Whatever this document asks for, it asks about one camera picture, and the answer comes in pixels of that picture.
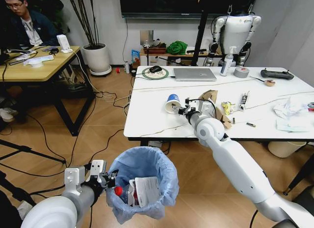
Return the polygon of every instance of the cardboard piece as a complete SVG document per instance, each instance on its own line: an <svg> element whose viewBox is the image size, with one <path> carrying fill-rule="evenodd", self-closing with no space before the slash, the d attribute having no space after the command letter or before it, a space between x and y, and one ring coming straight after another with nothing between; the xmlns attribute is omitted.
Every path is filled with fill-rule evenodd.
<svg viewBox="0 0 314 228"><path fill-rule="evenodd" d="M217 90L209 90L209 91L204 92L200 96L200 99L206 99L206 100L211 99L214 103L216 103L217 94L218 94ZM232 127L231 121L229 120L229 118L227 118L227 116L223 112L221 112L221 110L217 107L216 107L216 119L221 121L221 123L224 125L226 129L230 129Z"/></svg>

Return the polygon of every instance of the red object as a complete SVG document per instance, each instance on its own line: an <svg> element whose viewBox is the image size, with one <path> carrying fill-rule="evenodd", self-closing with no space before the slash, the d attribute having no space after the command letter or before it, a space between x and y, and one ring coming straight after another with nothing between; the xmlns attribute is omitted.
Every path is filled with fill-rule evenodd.
<svg viewBox="0 0 314 228"><path fill-rule="evenodd" d="M114 192L116 193L117 196L121 196L123 188L121 186L117 186L116 188L114 188Z"/></svg>

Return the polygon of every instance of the tv screen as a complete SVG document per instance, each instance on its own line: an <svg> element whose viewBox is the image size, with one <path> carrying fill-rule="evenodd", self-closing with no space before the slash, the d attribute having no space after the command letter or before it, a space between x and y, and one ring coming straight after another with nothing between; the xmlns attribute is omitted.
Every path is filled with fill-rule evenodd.
<svg viewBox="0 0 314 228"><path fill-rule="evenodd" d="M248 9L255 0L241 0ZM123 18L187 18L201 17L206 6L210 17L227 15L229 4L238 7L239 0L120 0Z"/></svg>

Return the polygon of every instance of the silver laptop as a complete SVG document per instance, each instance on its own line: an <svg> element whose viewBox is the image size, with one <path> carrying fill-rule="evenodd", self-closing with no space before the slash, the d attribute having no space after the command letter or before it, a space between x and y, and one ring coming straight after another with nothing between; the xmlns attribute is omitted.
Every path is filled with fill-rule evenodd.
<svg viewBox="0 0 314 228"><path fill-rule="evenodd" d="M203 81L214 82L217 80L209 68L174 68L176 81Z"/></svg>

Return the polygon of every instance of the trash can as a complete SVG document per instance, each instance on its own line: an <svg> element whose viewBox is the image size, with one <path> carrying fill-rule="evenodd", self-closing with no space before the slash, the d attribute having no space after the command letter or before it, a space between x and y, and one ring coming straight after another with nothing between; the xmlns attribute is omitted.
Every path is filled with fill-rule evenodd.
<svg viewBox="0 0 314 228"><path fill-rule="evenodd" d="M270 142L268 149L275 156L286 158L304 145L306 142Z"/></svg>
<svg viewBox="0 0 314 228"><path fill-rule="evenodd" d="M118 169L116 185L125 187L135 177L156 176L161 197L145 207L131 207L125 204L114 190L106 191L107 204L113 207L113 213L120 224L132 218L136 213L155 219L165 216L165 206L174 206L179 192L179 181L174 164L159 148L134 147L120 154L112 163L109 172Z"/></svg>

